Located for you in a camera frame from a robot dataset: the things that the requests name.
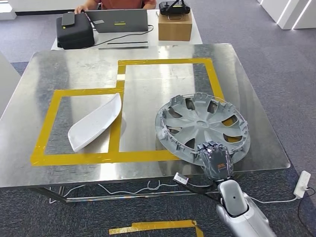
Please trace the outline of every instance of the stainless steel tabletop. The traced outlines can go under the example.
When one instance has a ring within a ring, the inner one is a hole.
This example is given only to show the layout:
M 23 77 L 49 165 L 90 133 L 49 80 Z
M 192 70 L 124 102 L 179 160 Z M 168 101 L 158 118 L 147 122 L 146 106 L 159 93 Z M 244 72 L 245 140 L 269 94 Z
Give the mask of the stainless steel tabletop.
M 84 49 L 35 53 L 0 120 L 0 188 L 52 184 L 124 182 L 202 174 L 182 160 L 32 166 L 32 153 L 56 89 L 115 87 L 118 60 L 211 58 L 226 101 L 235 105 L 249 124 L 248 154 L 234 165 L 236 172 L 281 169 L 290 162 L 230 44 L 159 46 L 138 49 Z M 178 94 L 213 94 L 203 64 L 127 66 L 120 151 L 162 149 L 155 117 Z M 63 97 L 47 144 L 46 154 L 72 153 L 67 139 L 75 122 L 109 100 L 109 95 Z M 107 152 L 109 132 L 84 152 Z

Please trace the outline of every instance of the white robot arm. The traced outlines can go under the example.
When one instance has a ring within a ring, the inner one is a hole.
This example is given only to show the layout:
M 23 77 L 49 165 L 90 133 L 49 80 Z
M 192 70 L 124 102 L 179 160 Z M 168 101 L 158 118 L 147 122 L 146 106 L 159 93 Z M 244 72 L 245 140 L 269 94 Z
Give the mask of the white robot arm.
M 260 209 L 242 192 L 238 183 L 232 179 L 233 165 L 226 147 L 208 142 L 198 145 L 198 148 L 203 160 L 205 175 L 217 184 L 220 195 L 216 205 L 217 214 L 235 236 L 276 237 Z M 194 193 L 206 192 L 189 186 L 189 178 L 179 173 L 173 180 Z
M 216 212 L 236 237 L 276 237 L 268 219 L 235 180 L 217 186 L 222 203 Z

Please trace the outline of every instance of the gray laptop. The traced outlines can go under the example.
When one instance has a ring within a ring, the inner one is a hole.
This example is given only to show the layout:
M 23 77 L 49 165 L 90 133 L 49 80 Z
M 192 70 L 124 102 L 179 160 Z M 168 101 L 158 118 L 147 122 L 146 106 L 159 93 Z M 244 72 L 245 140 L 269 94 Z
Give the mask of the gray laptop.
M 99 33 L 148 31 L 147 10 L 93 10 L 86 14 Z

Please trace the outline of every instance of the black bag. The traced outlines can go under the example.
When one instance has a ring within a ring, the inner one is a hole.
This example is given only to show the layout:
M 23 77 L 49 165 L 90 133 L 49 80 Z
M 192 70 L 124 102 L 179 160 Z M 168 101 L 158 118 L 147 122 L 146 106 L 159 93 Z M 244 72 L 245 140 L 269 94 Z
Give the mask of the black bag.
M 94 44 L 94 30 L 84 13 L 75 15 L 72 26 L 62 26 L 62 17 L 56 19 L 57 46 L 63 49 L 78 49 Z

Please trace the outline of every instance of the white power strip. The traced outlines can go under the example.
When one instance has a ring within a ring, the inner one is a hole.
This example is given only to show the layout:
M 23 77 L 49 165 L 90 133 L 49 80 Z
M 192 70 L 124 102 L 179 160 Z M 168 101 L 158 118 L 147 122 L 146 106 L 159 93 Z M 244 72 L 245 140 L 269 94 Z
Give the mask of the white power strip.
M 302 171 L 301 176 L 299 176 L 299 181 L 295 187 L 293 192 L 294 195 L 296 196 L 297 199 L 301 199 L 304 196 L 305 192 L 307 190 L 308 183 L 311 177 L 311 174 L 306 171 Z

